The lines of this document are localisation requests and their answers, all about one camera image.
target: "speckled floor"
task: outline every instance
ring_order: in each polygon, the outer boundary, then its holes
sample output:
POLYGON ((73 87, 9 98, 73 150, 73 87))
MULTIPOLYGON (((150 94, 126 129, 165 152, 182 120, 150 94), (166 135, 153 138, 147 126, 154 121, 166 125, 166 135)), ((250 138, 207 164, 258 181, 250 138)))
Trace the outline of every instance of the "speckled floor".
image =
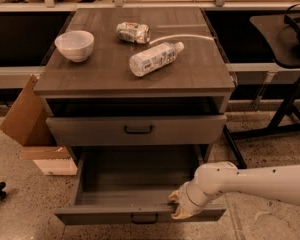
MULTIPOLYGON (((267 125, 273 112, 228 112, 231 131, 267 125)), ((5 109, 0 110, 0 124, 5 109)), ((249 168, 300 164, 300 132, 237 141, 249 168)), ((64 226, 53 214, 69 202, 74 177, 44 176, 32 161, 18 158, 20 145, 0 131, 0 240, 19 239, 298 239, 300 207, 228 193, 218 199, 227 211, 217 222, 154 225, 64 226)), ((233 160, 222 137, 210 161, 233 160)))

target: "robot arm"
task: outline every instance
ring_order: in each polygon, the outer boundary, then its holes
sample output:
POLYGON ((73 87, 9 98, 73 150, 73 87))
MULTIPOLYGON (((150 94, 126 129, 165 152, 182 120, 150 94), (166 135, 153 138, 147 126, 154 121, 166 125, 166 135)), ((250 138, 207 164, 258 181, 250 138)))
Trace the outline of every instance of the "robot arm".
POLYGON ((169 196, 178 202, 172 218, 199 214, 224 193, 241 192, 300 206, 300 165, 239 170, 230 162, 201 165, 191 181, 169 196))

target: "gray wooden cabinet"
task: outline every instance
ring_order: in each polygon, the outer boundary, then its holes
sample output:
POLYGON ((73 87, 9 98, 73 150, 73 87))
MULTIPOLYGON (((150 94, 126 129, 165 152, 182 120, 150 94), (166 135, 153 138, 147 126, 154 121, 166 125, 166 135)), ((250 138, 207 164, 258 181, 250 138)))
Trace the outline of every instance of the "gray wooden cabinet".
MULTIPOLYGON (((198 8, 78 9, 67 31, 95 37, 90 58, 70 62, 56 50, 35 87, 58 145, 73 151, 78 179, 65 224, 172 221, 168 195, 191 179, 221 136, 234 84, 198 8), (150 26, 151 42, 119 41, 117 24, 150 26), (138 78, 129 58, 161 42, 183 42, 177 60, 138 78)), ((216 220, 209 205, 186 221, 216 220)))

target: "bottle cap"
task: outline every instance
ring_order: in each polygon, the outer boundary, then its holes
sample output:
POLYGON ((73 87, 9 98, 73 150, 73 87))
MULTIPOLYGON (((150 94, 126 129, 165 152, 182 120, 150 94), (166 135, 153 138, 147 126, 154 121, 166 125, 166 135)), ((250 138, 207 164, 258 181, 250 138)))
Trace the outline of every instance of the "bottle cap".
POLYGON ((184 49, 184 45, 182 42, 178 42, 176 44, 174 44, 177 50, 177 53, 181 52, 184 49))

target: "cabinet top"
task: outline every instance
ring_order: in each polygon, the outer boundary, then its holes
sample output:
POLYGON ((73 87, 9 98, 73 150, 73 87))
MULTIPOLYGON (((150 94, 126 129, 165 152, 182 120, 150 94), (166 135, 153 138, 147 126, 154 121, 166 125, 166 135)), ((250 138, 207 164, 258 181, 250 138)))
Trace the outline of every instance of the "cabinet top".
POLYGON ((227 67, 199 8, 78 9, 66 31, 86 30, 95 38, 90 57, 71 62, 55 50, 34 91, 40 96, 156 96, 179 93, 230 93, 227 67), (121 22, 147 24, 149 44, 120 41, 121 22), (129 68, 129 58, 162 42, 183 42, 176 61, 142 78, 129 68))

